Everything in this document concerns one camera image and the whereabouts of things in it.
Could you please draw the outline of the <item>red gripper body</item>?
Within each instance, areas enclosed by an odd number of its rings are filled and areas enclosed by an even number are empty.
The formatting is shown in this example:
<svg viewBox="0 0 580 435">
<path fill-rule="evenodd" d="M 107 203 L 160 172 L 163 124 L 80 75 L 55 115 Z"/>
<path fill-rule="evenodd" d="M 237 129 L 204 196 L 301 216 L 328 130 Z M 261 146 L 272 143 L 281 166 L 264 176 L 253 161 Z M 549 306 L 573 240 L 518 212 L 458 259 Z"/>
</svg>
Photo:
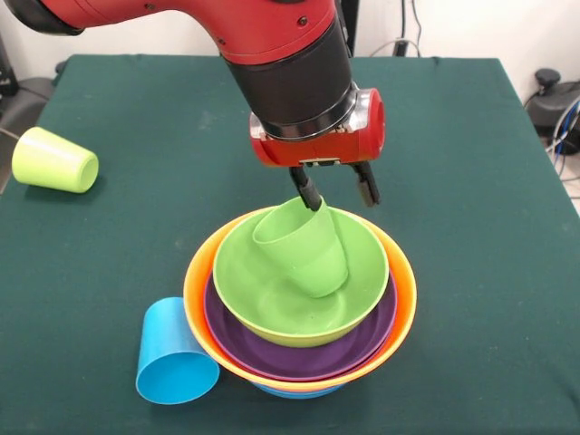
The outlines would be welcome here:
<svg viewBox="0 0 580 435">
<path fill-rule="evenodd" d="M 306 140 L 270 136 L 255 114 L 249 116 L 249 137 L 258 159 L 269 167 L 350 164 L 376 160 L 385 142 L 385 109 L 375 88 L 356 92 L 349 116 L 336 128 Z"/>
</svg>

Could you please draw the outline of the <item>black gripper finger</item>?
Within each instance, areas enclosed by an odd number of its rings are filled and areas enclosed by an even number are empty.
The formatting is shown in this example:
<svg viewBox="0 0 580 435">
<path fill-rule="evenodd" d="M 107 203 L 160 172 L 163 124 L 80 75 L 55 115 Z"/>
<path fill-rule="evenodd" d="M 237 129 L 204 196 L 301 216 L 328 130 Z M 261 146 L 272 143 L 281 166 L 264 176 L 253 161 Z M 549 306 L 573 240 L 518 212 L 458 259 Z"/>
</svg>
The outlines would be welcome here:
<svg viewBox="0 0 580 435">
<path fill-rule="evenodd" d="M 304 205 L 316 212 L 321 207 L 323 199 L 314 182 L 307 176 L 302 166 L 291 167 L 289 173 Z"/>
<path fill-rule="evenodd" d="M 349 166 L 353 169 L 357 177 L 357 186 L 365 205 L 369 208 L 379 205 L 381 202 L 381 195 L 370 162 L 354 162 L 350 163 Z"/>
</svg>

